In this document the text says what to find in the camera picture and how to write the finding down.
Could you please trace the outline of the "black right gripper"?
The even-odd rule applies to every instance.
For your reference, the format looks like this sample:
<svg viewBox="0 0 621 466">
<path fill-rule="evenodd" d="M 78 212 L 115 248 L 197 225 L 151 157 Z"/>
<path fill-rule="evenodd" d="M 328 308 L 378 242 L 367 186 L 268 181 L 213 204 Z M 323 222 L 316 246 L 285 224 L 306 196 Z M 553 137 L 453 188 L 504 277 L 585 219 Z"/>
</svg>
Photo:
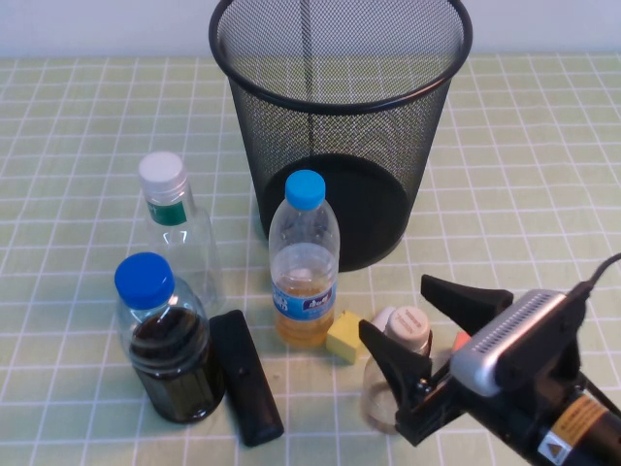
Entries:
<svg viewBox="0 0 621 466">
<path fill-rule="evenodd" d="M 421 277 L 420 291 L 467 334 L 475 334 L 513 303 L 508 290 L 466 286 L 430 275 Z M 396 413 L 397 433 L 413 446 L 464 414 L 485 425 L 482 404 L 447 366 L 431 376 L 431 328 L 413 337 L 390 330 L 390 324 L 381 331 L 364 319 L 358 324 L 360 340 L 371 355 L 363 374 L 362 412 Z"/>
</svg>

